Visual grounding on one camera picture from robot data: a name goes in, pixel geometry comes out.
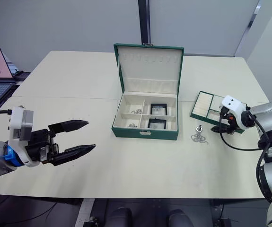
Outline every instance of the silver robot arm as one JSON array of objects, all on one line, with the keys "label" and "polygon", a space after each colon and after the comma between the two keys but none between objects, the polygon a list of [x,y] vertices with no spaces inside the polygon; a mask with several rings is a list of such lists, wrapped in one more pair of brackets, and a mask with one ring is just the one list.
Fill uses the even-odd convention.
[{"label": "silver robot arm", "polygon": [[80,145],[59,153],[58,144],[53,141],[56,134],[77,130],[88,122],[71,120],[51,124],[48,126],[49,130],[32,131],[33,113],[23,107],[8,110],[8,114],[11,114],[9,140],[0,141],[0,176],[16,170],[19,166],[34,167],[40,162],[57,166],[77,159],[95,147],[95,144]]},{"label": "silver robot arm", "polygon": [[261,156],[265,164],[258,166],[257,180],[263,195],[271,203],[267,212],[267,226],[272,227],[272,103],[250,108],[235,98],[226,96],[220,108],[221,116],[227,119],[232,127],[230,133],[233,133],[234,129],[246,130],[254,126],[258,129],[260,136],[258,147],[263,149]]}]

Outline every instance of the white table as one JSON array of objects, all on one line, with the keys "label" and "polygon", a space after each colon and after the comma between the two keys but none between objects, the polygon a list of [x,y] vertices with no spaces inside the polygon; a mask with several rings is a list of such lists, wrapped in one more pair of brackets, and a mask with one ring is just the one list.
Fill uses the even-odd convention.
[{"label": "white table", "polygon": [[[56,61],[58,65],[64,65],[59,59],[72,58],[75,60],[69,61],[66,66],[70,68],[73,62],[88,59],[83,64],[77,64],[79,70],[74,68],[74,71],[87,70],[83,71],[83,76],[73,74],[68,77],[60,74],[61,70],[55,67],[60,78],[57,81],[56,74],[52,75],[52,70],[48,70],[48,62],[52,67]],[[255,179],[255,165],[261,152],[230,149],[223,144],[218,134],[210,131],[212,125],[189,117],[199,90],[225,95],[228,92],[227,85],[231,90],[229,94],[250,105],[268,102],[243,59],[184,58],[177,141],[114,136],[111,125],[117,110],[116,97],[120,94],[120,84],[113,61],[114,54],[111,53],[51,52],[20,86],[15,96],[4,104],[2,109],[23,105],[28,110],[35,110],[33,130],[71,119],[87,120],[89,125],[78,131],[61,133],[55,141],[62,151],[81,144],[95,143],[97,147],[87,155],[60,166],[46,164],[34,168],[20,167],[0,177],[0,194],[71,198],[263,197]],[[98,62],[109,67],[109,74],[106,74],[106,67],[93,67]],[[238,82],[228,83],[228,72],[240,74],[239,78],[247,77],[245,87],[248,89],[235,87]],[[186,81],[186,75],[193,79]],[[102,77],[105,78],[105,84],[98,84],[97,78]],[[224,82],[219,86],[216,79]],[[82,92],[70,88],[61,94],[61,88],[64,89],[67,84],[78,86],[82,84],[81,81],[88,81],[88,89]],[[9,117],[0,115],[0,140],[8,138],[8,123]],[[203,125],[208,145],[191,140],[198,124]],[[256,148],[258,138],[255,128],[243,134],[226,136],[230,144],[241,148]]]}]

